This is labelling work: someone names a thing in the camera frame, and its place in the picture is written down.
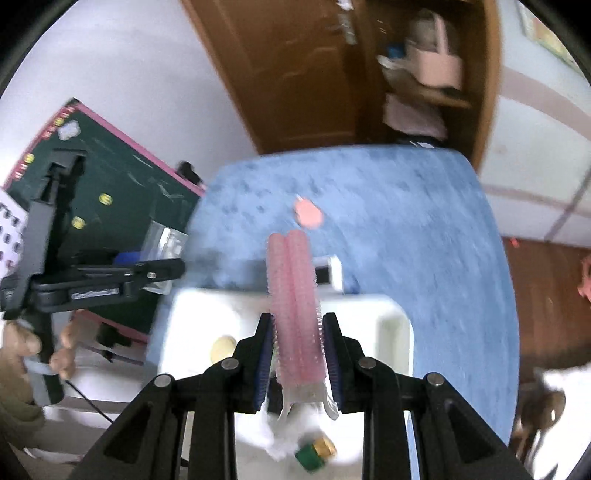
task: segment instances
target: white wall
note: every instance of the white wall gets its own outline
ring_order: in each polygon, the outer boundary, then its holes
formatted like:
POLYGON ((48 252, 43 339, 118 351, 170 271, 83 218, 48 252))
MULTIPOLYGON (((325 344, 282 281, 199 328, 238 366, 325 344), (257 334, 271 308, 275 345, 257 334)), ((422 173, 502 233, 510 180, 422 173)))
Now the white wall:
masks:
MULTIPOLYGON (((488 198, 501 234, 542 240, 571 202, 591 166, 591 141, 581 133, 585 128, 575 131, 556 120, 549 109, 563 106, 559 115, 563 118, 573 109, 580 109, 583 113, 577 116, 579 124, 581 118, 585 125, 587 121, 591 124, 591 86, 582 75, 524 35, 515 0, 496 2, 504 74, 480 180, 485 188, 492 186, 496 190, 488 198), (526 77, 507 75, 508 69, 526 77), (563 100, 554 96, 546 102, 548 111, 543 112, 528 105, 527 99, 503 97, 504 89, 509 91, 503 82, 519 78, 531 85, 541 83, 563 100)), ((591 193, 580 206, 591 211, 591 193)), ((555 241, 591 247, 590 226, 591 219, 576 215, 555 241)))
POLYGON ((256 156, 178 0, 79 0, 42 36, 0 98, 0 180, 71 97, 206 181, 256 156))

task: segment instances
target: screw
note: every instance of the screw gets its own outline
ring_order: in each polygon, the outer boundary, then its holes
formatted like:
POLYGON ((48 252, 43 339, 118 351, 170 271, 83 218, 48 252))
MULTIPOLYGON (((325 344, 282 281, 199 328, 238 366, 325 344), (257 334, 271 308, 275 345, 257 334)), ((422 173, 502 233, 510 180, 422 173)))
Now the screw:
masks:
POLYGON ((154 379, 154 385, 160 388, 168 387, 173 378, 170 375, 159 375, 154 379))
POLYGON ((238 368, 238 365, 240 365, 240 362, 233 357, 222 360, 222 368, 224 370, 234 370, 238 368))
POLYGON ((445 378, 443 378, 442 374, 438 374, 437 372, 431 372, 427 375, 427 381, 433 385, 434 387, 439 387, 445 383, 445 378))
POLYGON ((368 357, 368 356, 361 357, 359 359, 359 366, 361 368, 366 368, 368 370, 371 370, 373 367, 375 367, 375 360, 373 358, 368 357))

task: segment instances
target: pink handbag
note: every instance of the pink handbag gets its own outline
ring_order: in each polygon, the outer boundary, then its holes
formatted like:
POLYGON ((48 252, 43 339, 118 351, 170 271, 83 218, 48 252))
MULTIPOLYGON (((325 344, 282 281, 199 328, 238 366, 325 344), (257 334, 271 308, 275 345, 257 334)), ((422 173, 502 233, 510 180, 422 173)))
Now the pink handbag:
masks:
POLYGON ((447 30, 441 15, 433 14, 436 51, 422 50, 407 39, 409 70, 419 83, 428 87, 462 89, 462 59, 449 52, 447 30))

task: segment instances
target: human hand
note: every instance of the human hand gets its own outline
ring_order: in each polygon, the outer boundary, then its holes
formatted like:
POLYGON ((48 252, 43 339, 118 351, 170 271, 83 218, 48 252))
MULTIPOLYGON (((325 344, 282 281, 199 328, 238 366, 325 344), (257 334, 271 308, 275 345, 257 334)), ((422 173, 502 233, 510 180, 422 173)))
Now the human hand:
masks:
MULTIPOLYGON (((64 380, 71 378, 76 370, 76 337, 76 324, 69 322, 60 334, 62 348, 51 356, 49 362, 51 369, 64 380)), ((22 358, 35 355, 40 350, 41 340, 37 335, 17 322, 6 322, 0 349, 0 384, 5 394, 9 392, 17 400, 32 403, 33 391, 22 358)))

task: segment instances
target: person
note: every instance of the person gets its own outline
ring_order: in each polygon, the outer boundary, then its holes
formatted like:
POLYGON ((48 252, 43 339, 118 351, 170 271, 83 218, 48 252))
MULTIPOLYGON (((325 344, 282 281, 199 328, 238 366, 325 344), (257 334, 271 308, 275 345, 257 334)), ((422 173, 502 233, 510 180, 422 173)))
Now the person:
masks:
MULTIPOLYGON (((66 479, 72 465, 48 462, 36 455, 35 434, 43 428, 45 416, 33 400, 23 357, 38 353, 41 341, 17 322, 0 323, 4 324, 0 348, 0 434, 33 480, 66 479)), ((76 340, 76 324, 68 322, 60 333, 61 348, 50 359, 52 370, 64 380, 69 380, 76 370, 76 340)))

